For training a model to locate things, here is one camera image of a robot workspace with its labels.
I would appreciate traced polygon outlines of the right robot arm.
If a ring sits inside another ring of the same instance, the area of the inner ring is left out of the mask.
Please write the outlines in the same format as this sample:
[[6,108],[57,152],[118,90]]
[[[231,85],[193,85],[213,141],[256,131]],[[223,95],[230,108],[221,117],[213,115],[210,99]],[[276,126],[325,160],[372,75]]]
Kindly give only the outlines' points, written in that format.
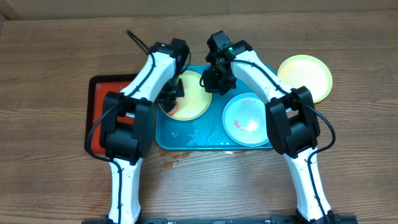
[[315,109],[312,94],[304,86],[293,88],[265,66],[244,40],[232,43],[221,30],[207,41],[200,85],[209,93],[226,94],[243,81],[265,106],[267,135],[272,147],[285,157],[297,195],[297,223],[337,223],[320,178],[318,121],[325,117]]

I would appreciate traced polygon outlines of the yellow-green plate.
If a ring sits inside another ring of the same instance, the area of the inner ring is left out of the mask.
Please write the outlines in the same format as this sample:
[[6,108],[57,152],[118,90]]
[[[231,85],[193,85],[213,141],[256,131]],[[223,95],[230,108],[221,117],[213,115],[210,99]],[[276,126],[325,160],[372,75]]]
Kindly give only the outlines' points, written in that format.
[[280,65],[277,76],[289,85],[310,90],[313,101],[324,100],[331,92],[333,78],[329,68],[310,55],[294,55]]
[[[200,117],[209,108],[212,94],[207,93],[200,86],[201,75],[199,73],[187,70],[180,75],[180,78],[185,95],[176,99],[179,105],[178,111],[173,116],[167,116],[179,121],[193,120]],[[159,106],[164,112],[162,104],[159,104]]]

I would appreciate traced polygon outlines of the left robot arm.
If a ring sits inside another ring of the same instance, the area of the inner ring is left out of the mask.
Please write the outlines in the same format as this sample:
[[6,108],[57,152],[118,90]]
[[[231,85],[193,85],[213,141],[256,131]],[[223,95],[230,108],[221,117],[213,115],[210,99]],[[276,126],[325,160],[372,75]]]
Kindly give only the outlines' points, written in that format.
[[159,101],[171,110],[184,96],[179,75],[189,54],[186,42],[157,42],[147,51],[147,62],[136,78],[121,91],[108,92],[103,101],[99,144],[112,172],[107,223],[139,222],[139,178],[154,139],[155,104]]

